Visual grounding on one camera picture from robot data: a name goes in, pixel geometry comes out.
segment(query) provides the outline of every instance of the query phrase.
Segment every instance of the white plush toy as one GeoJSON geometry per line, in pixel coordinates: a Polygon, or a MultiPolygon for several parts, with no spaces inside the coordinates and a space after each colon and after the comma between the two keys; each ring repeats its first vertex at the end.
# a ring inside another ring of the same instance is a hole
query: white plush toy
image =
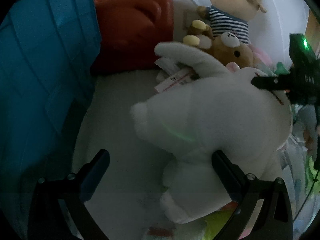
{"type": "Polygon", "coordinates": [[[211,165],[217,150],[245,174],[272,181],[281,176],[275,152],[292,130],[290,102],[283,91],[259,90],[251,80],[263,72],[243,68],[231,73],[214,57],[187,45],[161,43],[155,52],[193,67],[200,76],[131,109],[138,136],[177,159],[164,171],[164,184],[170,188],[161,204],[170,220],[188,223],[231,201],[211,165]]]}

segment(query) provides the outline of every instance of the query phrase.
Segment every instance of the striped shirt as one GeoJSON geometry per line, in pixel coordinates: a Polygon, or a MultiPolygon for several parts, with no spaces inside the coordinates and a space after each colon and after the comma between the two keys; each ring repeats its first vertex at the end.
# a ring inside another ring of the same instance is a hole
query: striped shirt
{"type": "Polygon", "coordinates": [[[207,7],[206,19],[210,21],[214,37],[224,32],[231,32],[244,44],[249,44],[249,27],[246,21],[220,11],[214,6],[207,7]]]}

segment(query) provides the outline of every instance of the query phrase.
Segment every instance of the red plastic container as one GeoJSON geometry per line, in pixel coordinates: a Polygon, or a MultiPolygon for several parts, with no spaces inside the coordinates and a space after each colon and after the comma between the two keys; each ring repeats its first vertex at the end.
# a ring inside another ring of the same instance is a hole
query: red plastic container
{"type": "Polygon", "coordinates": [[[93,74],[154,68],[159,42],[172,41],[172,0],[95,0],[102,36],[93,74]]]}

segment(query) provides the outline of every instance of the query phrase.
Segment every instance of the blue plastic crate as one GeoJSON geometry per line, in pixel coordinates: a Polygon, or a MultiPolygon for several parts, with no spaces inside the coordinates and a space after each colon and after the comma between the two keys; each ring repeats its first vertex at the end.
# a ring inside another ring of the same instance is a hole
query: blue plastic crate
{"type": "Polygon", "coordinates": [[[0,25],[0,205],[22,237],[37,179],[70,172],[100,41],[93,0],[18,0],[0,25]]]}

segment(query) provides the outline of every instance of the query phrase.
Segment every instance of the metal bolt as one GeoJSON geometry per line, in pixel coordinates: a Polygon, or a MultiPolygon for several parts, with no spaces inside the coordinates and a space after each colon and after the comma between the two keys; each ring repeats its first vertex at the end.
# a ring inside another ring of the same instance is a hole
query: metal bolt
{"type": "Polygon", "coordinates": [[[67,176],[67,179],[68,180],[73,180],[76,178],[76,175],[74,173],[70,173],[68,176],[67,176]]]}
{"type": "Polygon", "coordinates": [[[45,178],[40,178],[40,179],[38,179],[38,183],[39,184],[42,184],[42,183],[44,183],[45,182],[45,178]]]}
{"type": "Polygon", "coordinates": [[[248,173],[248,174],[247,174],[247,179],[248,179],[248,180],[255,180],[255,179],[256,179],[256,176],[254,176],[252,173],[248,173]]]}
{"type": "Polygon", "coordinates": [[[281,178],[277,178],[277,182],[278,182],[279,184],[283,184],[283,183],[284,183],[283,179],[281,179],[281,178]]]}

